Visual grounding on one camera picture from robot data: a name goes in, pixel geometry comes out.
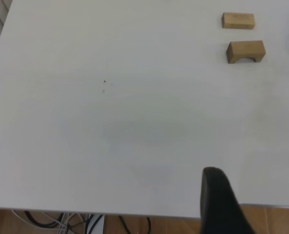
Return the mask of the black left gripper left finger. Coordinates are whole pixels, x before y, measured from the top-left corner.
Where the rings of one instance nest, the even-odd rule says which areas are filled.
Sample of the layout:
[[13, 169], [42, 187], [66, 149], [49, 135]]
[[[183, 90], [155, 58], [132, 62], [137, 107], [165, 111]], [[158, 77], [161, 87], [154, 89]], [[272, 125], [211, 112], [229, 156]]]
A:
[[225, 173], [216, 167], [202, 172], [201, 234], [253, 234]]

